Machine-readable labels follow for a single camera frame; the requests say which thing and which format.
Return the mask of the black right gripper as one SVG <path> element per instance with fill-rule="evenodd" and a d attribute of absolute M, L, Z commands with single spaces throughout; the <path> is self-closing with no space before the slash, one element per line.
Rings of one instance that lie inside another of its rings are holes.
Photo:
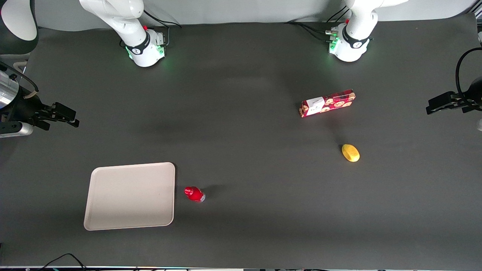
<path fill-rule="evenodd" d="M 50 122 L 63 122 L 78 128 L 80 121 L 75 118 L 76 111 L 59 103 L 46 106 L 38 96 L 24 98 L 17 94 L 11 102 L 11 127 L 19 131 L 33 131 L 35 127 L 48 131 Z"/>

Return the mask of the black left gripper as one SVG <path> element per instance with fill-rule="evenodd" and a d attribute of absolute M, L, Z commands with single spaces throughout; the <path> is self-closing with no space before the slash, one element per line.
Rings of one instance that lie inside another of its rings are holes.
<path fill-rule="evenodd" d="M 442 110 L 462 109 L 463 113 L 474 110 L 482 111 L 482 77 L 475 79 L 467 91 L 462 93 L 462 101 L 454 91 L 447 91 L 429 99 L 429 106 L 426 107 L 427 115 L 437 113 Z"/>

